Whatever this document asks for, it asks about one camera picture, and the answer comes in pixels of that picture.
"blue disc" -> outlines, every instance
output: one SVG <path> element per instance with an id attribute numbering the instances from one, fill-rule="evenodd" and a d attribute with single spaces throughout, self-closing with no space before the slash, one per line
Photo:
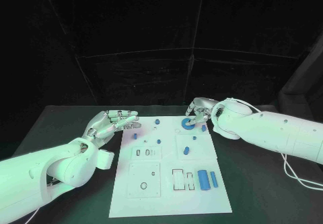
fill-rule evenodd
<path id="1" fill-rule="evenodd" d="M 192 130 L 195 125 L 186 125 L 186 122 L 190 121 L 189 118 L 185 118 L 183 121 L 182 121 L 182 127 L 186 129 L 186 130 Z"/>

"blue object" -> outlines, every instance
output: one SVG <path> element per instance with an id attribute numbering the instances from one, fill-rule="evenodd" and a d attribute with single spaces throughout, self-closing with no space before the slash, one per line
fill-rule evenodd
<path id="1" fill-rule="evenodd" d="M 211 177 L 212 177 L 213 187 L 216 188 L 218 187 L 218 182 L 216 182 L 213 171 L 211 172 Z"/>
<path id="2" fill-rule="evenodd" d="M 182 127 L 186 129 L 186 130 L 192 130 L 195 125 L 186 125 L 186 122 L 190 121 L 189 118 L 185 118 L 183 121 L 182 121 Z"/>
<path id="3" fill-rule="evenodd" d="M 211 183 L 209 183 L 208 172 L 205 169 L 198 171 L 198 176 L 199 176 L 199 182 L 200 182 L 200 190 L 209 190 Z"/>
<path id="4" fill-rule="evenodd" d="M 186 146 L 186 147 L 185 147 L 185 151 L 183 151 L 183 154 L 185 154 L 185 155 L 189 154 L 189 150 L 190 150 L 190 148 Z"/>

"small blue cube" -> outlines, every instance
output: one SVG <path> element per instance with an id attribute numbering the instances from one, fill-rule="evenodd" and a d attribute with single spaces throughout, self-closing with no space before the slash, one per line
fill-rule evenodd
<path id="1" fill-rule="evenodd" d="M 185 154 L 185 155 L 189 154 L 189 150 L 190 150 L 190 148 L 186 146 L 186 147 L 185 147 L 185 151 L 183 151 L 183 154 Z"/>

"black background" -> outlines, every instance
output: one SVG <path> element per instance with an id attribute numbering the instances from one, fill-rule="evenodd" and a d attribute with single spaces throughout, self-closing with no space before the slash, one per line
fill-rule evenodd
<path id="1" fill-rule="evenodd" d="M 46 105 L 187 105 L 199 96 L 275 104 L 323 30 L 314 0 L 38 0 L 4 9 L 3 158 Z M 320 84 L 307 99 L 322 122 Z"/>

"robotic hand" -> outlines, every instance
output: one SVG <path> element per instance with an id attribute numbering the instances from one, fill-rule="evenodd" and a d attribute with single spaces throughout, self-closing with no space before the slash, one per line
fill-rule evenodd
<path id="1" fill-rule="evenodd" d="M 0 224 L 13 222 L 82 186 L 95 168 L 110 169 L 114 153 L 98 149 L 114 132 L 141 127 L 137 115 L 136 111 L 102 111 L 81 138 L 0 162 Z M 49 184 L 46 174 L 53 177 Z"/>
<path id="2" fill-rule="evenodd" d="M 195 98 L 186 116 L 192 110 L 196 117 L 186 122 L 187 126 L 203 123 L 211 118 L 213 131 L 225 138 L 242 138 L 271 151 L 323 164 L 323 124 L 284 114 L 261 112 L 234 98 L 221 102 Z"/>

